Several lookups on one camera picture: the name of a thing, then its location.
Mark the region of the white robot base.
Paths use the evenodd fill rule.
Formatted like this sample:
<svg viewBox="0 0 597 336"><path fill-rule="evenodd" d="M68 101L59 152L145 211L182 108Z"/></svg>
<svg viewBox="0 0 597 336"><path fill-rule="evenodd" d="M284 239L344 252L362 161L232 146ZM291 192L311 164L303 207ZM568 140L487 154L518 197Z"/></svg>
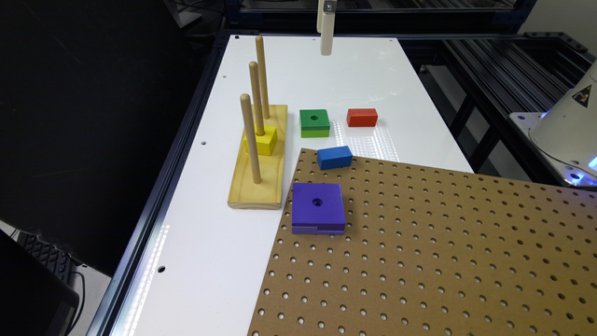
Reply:
<svg viewBox="0 0 597 336"><path fill-rule="evenodd" d="M563 183L596 186L596 66L550 110L517 112L510 119Z"/></svg>

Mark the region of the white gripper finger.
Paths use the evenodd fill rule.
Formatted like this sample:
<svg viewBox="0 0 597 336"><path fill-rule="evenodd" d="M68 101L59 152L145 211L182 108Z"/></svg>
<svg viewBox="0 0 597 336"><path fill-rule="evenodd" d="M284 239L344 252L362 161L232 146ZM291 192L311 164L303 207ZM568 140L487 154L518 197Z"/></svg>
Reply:
<svg viewBox="0 0 597 336"><path fill-rule="evenodd" d="M332 53L337 0L319 0L320 52L323 56Z"/></svg>
<svg viewBox="0 0 597 336"><path fill-rule="evenodd" d="M318 0L317 4L317 22L316 22L316 31L317 33L322 33L323 31L323 0Z"/></svg>

